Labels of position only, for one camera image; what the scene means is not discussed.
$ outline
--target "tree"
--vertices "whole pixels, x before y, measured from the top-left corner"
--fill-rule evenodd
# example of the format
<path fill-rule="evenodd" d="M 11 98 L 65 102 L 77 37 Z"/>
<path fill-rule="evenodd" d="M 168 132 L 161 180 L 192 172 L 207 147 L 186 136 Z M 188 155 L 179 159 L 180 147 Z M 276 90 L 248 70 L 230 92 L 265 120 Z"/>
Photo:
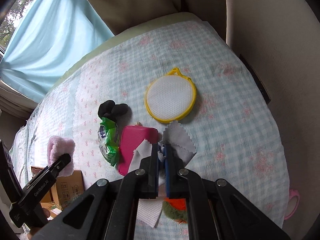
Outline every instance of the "tree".
<path fill-rule="evenodd" d="M 33 0 L 16 0 L 0 26 L 0 45 L 7 48 L 9 41 Z"/>

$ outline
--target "blue curtain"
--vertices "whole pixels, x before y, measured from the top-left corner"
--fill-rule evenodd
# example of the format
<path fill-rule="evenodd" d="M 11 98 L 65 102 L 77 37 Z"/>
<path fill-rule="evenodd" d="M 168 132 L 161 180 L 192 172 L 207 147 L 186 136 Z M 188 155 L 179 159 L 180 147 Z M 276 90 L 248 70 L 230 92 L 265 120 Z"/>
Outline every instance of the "blue curtain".
<path fill-rule="evenodd" d="M 87 0 L 34 0 L 6 49 L 0 77 L 39 103 L 65 71 L 113 36 Z"/>

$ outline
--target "pink fuzzy cloth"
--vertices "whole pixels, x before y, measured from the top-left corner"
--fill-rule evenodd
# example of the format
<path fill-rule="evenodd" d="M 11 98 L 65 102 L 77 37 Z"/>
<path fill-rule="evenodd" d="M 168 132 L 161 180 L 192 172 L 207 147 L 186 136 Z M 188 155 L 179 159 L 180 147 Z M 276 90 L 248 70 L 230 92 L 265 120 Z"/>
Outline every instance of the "pink fuzzy cloth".
<path fill-rule="evenodd" d="M 73 173 L 73 152 L 75 150 L 75 142 L 70 138 L 62 138 L 59 136 L 51 136 L 48 142 L 48 166 L 53 164 L 64 153 L 71 156 L 70 163 L 59 173 L 58 177 L 67 177 Z"/>

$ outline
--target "bed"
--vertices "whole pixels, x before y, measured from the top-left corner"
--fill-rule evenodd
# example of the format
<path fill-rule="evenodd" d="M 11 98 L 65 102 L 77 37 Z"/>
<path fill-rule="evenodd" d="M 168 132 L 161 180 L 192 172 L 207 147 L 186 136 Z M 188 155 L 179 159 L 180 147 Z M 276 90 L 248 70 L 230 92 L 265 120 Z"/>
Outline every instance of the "bed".
<path fill-rule="evenodd" d="M 148 84 L 179 67 L 197 87 L 191 113 L 180 122 L 197 154 L 187 168 L 202 178 L 225 178 L 278 226 L 289 176 L 277 125 L 256 84 L 216 31 L 191 13 L 176 13 L 130 28 L 77 62 L 55 84 L 19 130 L 10 154 L 22 186 L 30 166 L 46 166 L 52 135 L 73 138 L 75 168 L 85 188 L 122 176 L 98 147 L 99 104 L 112 99 L 130 112 L 119 129 L 137 121 L 162 132 L 147 113 Z M 136 239 L 188 239 L 188 226 L 161 214 L 155 228 L 137 220 Z"/>

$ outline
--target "green fuzzy fabric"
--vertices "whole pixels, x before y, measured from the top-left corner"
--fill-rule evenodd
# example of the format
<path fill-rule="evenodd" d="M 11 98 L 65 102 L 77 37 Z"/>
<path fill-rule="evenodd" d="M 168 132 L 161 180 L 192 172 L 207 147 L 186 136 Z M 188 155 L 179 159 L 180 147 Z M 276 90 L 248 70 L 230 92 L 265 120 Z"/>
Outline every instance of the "green fuzzy fabric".
<path fill-rule="evenodd" d="M 172 220 L 188 221 L 188 214 L 186 210 L 177 210 L 171 206 L 167 201 L 162 202 L 162 210 L 164 214 Z"/>

